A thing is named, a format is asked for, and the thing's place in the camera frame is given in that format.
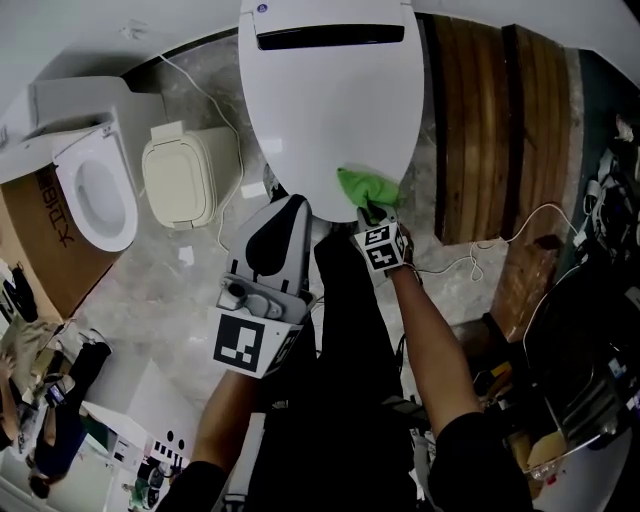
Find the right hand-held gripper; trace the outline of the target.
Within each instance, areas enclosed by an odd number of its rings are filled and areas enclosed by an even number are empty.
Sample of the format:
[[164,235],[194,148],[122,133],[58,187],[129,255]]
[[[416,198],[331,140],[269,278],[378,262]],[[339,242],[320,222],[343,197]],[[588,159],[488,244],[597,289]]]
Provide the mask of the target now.
[[358,207],[356,210],[359,233],[355,234],[355,241],[369,269],[374,273],[402,266],[407,248],[396,209],[392,205],[383,204],[382,210],[382,224],[374,228],[367,209]]

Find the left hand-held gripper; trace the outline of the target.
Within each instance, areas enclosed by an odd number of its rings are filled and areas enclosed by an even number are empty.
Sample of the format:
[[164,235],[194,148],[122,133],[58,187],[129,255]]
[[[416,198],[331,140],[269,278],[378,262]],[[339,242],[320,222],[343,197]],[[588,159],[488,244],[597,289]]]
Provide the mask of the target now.
[[209,311],[212,358],[225,368],[254,378],[273,374],[309,319],[317,297],[301,289],[310,215],[308,201],[294,194],[268,204],[236,232],[227,260],[232,274],[221,277]]

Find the person's right hand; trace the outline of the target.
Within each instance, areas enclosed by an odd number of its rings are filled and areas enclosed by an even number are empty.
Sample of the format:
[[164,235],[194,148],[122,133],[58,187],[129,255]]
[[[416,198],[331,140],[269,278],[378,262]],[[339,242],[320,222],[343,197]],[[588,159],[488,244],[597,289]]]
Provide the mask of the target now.
[[403,263],[405,265],[413,267],[414,266],[414,262],[413,262],[414,242],[411,238],[411,234],[409,230],[402,224],[398,225],[398,231],[402,235],[402,240],[404,244]]

